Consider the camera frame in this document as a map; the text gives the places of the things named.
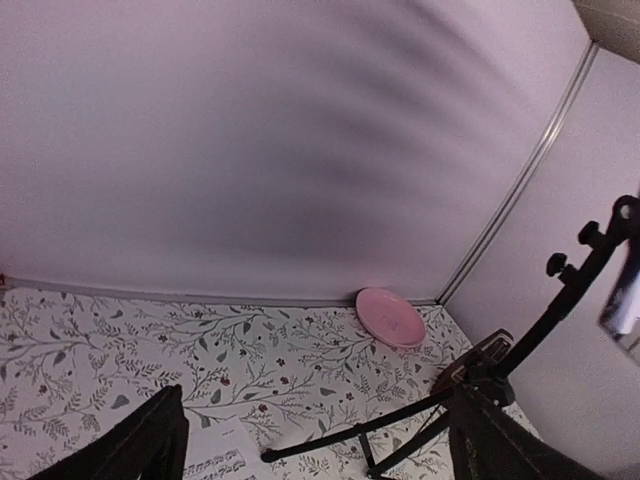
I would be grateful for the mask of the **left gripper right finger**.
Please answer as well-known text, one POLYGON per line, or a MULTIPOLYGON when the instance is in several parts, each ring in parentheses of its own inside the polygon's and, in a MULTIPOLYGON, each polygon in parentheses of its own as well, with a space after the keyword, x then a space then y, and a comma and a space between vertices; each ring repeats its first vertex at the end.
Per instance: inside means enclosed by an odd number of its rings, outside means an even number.
POLYGON ((601 476, 538 439, 478 391, 457 386, 449 402, 456 479, 570 480, 601 476))

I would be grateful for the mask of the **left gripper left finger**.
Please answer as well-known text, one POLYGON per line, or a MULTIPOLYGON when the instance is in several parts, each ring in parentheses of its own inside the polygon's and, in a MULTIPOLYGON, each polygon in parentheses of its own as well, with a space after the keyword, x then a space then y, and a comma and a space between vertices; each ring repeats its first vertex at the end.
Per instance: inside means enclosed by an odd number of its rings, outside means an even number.
POLYGON ((35 474, 57 479, 181 479, 189 421, 182 388, 166 386, 104 436, 35 474))

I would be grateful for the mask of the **white sheet music paper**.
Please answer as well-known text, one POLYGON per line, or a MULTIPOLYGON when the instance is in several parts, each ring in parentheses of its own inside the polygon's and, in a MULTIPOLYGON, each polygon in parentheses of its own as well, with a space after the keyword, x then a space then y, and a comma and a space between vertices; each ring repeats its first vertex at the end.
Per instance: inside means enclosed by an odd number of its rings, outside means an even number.
POLYGON ((258 449, 237 417, 189 434, 183 479, 260 479, 258 449))

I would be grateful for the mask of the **black folding tripod stand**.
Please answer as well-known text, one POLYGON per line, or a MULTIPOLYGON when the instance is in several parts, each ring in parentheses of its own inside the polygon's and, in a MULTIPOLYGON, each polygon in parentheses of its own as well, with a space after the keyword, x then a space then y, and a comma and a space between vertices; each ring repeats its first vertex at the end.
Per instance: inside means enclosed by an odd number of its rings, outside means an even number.
POLYGON ((367 464, 367 477, 384 479, 389 470, 407 460, 411 454, 420 450, 442 432, 446 432, 449 437, 449 402, 455 387, 465 386, 476 390, 504 411, 505 407, 512 405, 515 401, 515 393, 508 380, 510 374, 577 306, 607 265, 615 250, 622 244, 628 246, 628 241, 634 237, 639 237, 639 199, 636 196, 624 195, 613 204, 606 230, 601 231, 597 222, 590 221, 579 232, 579 243, 590 249, 589 255, 580 267, 569 264, 566 256, 560 252, 549 258, 546 273, 550 277, 558 278, 563 287, 541 317, 498 364, 493 366, 485 364, 483 369, 480 369, 479 365, 470 367, 462 382, 446 390, 377 419, 357 424, 326 437, 284 449, 268 449, 261 453, 261 460, 265 463, 275 463, 284 458, 301 455, 355 438, 360 443, 367 464), (431 407, 444 407, 445 411, 386 458, 380 461, 374 459, 367 437, 368 433, 414 416, 431 407))

